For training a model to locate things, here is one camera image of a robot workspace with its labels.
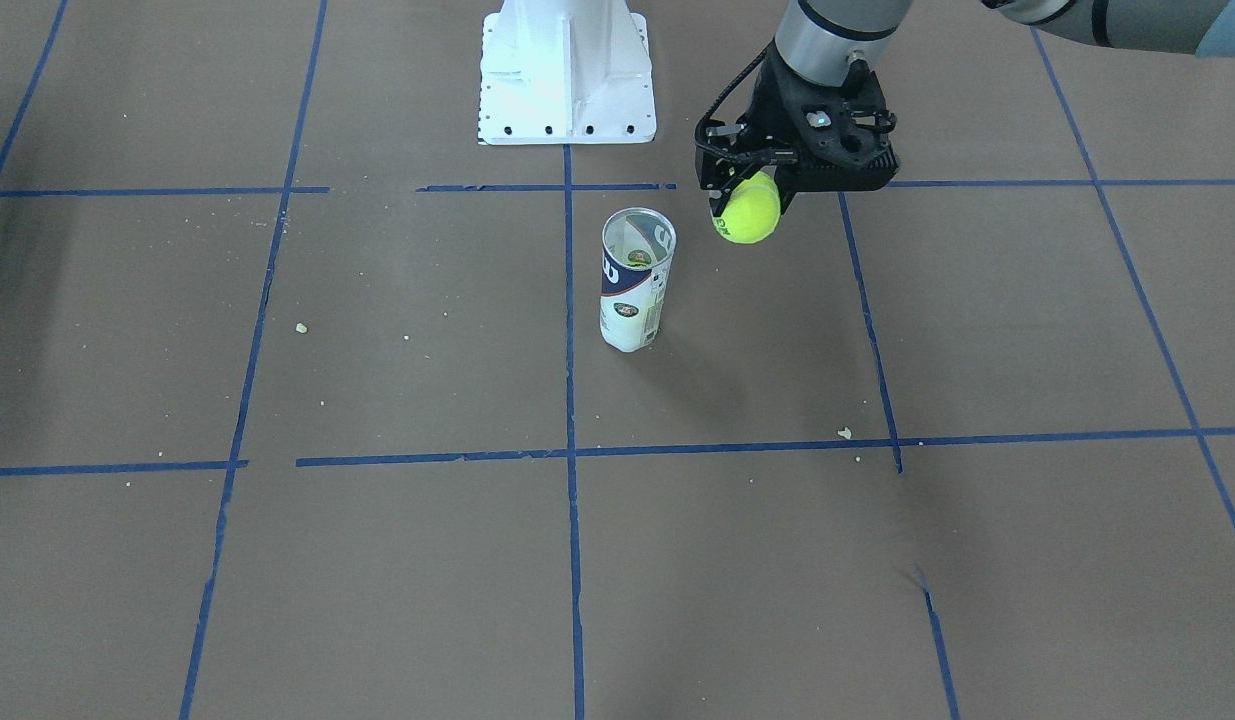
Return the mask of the yellow tennis ball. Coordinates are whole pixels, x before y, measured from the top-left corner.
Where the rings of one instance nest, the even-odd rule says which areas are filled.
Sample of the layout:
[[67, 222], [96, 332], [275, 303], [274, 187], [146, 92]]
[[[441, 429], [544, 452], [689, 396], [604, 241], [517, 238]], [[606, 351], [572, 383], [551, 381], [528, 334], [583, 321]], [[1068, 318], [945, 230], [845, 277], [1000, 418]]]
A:
[[774, 179], [760, 170], [735, 188], [713, 224], [727, 242], [750, 245], [768, 238], [781, 215], [781, 191]]

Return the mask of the clear tennis ball can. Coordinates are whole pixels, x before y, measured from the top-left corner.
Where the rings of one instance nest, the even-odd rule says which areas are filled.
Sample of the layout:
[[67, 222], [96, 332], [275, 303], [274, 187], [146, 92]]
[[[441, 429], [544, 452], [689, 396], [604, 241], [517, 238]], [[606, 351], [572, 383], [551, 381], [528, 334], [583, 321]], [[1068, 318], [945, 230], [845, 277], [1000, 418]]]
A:
[[613, 348], [631, 354], [657, 337], [676, 243], [669, 219], [650, 207], [618, 210], [604, 224], [600, 333]]

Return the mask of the white pedestal column base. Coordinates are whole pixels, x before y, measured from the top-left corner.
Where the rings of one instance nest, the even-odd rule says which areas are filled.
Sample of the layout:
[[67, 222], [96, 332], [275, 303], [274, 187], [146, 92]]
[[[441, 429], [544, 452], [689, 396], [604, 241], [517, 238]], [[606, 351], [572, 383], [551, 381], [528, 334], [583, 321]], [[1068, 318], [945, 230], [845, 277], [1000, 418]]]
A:
[[648, 23], [627, 2], [504, 1], [483, 19], [480, 143], [650, 143], [657, 128]]

